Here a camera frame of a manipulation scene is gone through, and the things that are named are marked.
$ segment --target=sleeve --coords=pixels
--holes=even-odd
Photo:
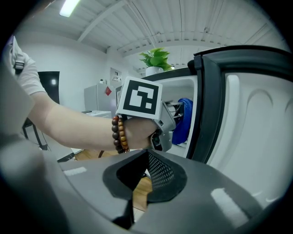
[[[24,68],[18,77],[19,84],[29,95],[36,92],[46,92],[40,82],[36,62],[33,61],[26,53],[23,53],[23,55],[26,59]]]

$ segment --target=blue object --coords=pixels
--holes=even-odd
[[[172,144],[181,144],[188,138],[189,129],[191,125],[193,101],[188,98],[181,98],[178,102],[184,103],[183,119],[177,124],[173,131]]]

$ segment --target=mesh grille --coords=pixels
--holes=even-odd
[[[151,154],[148,154],[148,159],[148,171],[151,175],[153,190],[167,185],[174,177],[171,167],[161,162]]]

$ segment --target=refrigerator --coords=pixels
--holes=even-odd
[[[115,88],[97,83],[84,89],[84,104],[86,111],[110,111],[111,117],[116,114]]]

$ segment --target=beaded bracelet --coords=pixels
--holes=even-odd
[[[115,116],[112,120],[112,137],[114,138],[114,145],[119,154],[129,151],[126,136],[124,132],[123,122],[119,116]]]

